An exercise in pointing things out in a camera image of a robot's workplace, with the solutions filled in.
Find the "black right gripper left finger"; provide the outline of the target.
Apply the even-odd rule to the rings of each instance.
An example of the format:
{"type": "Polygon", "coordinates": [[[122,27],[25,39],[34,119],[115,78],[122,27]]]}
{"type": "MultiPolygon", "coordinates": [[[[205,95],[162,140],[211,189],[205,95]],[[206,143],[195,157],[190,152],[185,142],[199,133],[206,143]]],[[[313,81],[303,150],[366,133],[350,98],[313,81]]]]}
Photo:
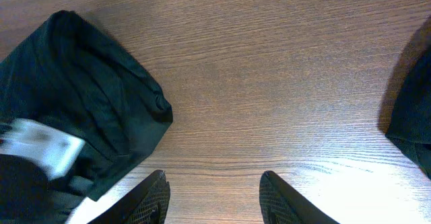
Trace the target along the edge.
{"type": "Polygon", "coordinates": [[[164,224],[169,202],[170,184],[156,170],[88,224],[164,224]]]}

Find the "black trousers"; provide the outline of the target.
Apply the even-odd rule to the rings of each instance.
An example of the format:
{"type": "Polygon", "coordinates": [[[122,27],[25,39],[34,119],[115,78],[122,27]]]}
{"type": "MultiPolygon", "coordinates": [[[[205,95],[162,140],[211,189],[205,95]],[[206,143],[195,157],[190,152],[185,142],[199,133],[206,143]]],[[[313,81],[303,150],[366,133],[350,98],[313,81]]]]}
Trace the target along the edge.
{"type": "Polygon", "coordinates": [[[52,14],[1,63],[1,121],[35,120],[84,140],[69,172],[48,180],[1,156],[1,221],[64,223],[150,156],[173,121],[154,78],[72,11],[52,14]]]}

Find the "black garment with red label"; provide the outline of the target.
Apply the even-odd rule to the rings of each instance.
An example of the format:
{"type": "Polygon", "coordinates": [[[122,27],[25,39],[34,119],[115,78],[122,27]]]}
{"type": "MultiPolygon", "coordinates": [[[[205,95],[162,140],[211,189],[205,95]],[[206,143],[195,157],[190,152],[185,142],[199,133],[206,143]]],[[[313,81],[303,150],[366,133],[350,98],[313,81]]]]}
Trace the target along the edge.
{"type": "Polygon", "coordinates": [[[385,134],[430,176],[430,49],[416,61],[395,101],[385,134]]]}

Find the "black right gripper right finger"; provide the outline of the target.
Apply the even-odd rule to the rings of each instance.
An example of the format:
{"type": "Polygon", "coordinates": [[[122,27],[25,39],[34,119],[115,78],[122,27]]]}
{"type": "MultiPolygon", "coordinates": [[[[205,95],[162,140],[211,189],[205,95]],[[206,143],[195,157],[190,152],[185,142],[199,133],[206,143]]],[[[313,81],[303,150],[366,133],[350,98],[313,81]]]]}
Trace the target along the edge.
{"type": "Polygon", "coordinates": [[[273,171],[261,176],[259,204],[264,224],[338,224],[273,171]]]}

